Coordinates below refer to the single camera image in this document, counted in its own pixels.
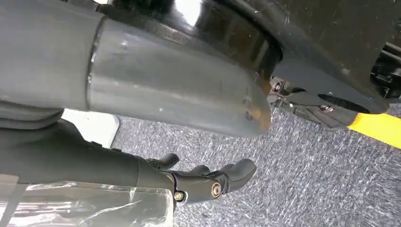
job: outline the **yellow stripe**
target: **yellow stripe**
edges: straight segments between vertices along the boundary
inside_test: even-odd
[[[401,119],[398,117],[358,113],[348,128],[401,149]]]

